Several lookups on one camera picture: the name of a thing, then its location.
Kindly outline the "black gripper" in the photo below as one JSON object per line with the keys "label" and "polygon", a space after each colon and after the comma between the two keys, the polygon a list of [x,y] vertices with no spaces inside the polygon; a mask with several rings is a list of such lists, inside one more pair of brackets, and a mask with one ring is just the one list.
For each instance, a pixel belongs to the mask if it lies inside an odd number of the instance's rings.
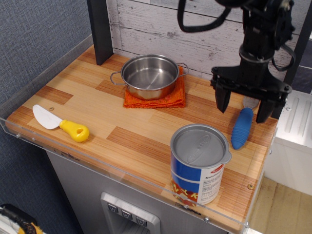
{"label": "black gripper", "polygon": [[231,92],[261,100],[256,122],[264,123],[275,107],[284,106],[292,88],[278,80],[269,71],[273,56],[241,56],[238,66],[213,67],[211,85],[215,89],[217,108],[224,113],[228,107]]}

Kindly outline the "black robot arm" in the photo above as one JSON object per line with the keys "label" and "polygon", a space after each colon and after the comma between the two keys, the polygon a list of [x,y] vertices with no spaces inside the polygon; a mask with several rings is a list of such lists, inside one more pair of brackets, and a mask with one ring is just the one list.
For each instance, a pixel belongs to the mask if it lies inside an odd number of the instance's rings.
{"label": "black robot arm", "polygon": [[212,68],[211,85],[215,90],[216,106],[225,112],[232,92],[258,99],[257,123],[265,122],[273,110],[284,106],[290,85],[278,80],[269,71],[274,64],[274,54],[284,49],[291,55],[285,67],[288,70],[295,61],[294,51],[285,43],[292,39],[292,0],[246,0],[243,10],[244,40],[239,48],[240,64],[233,67]]}

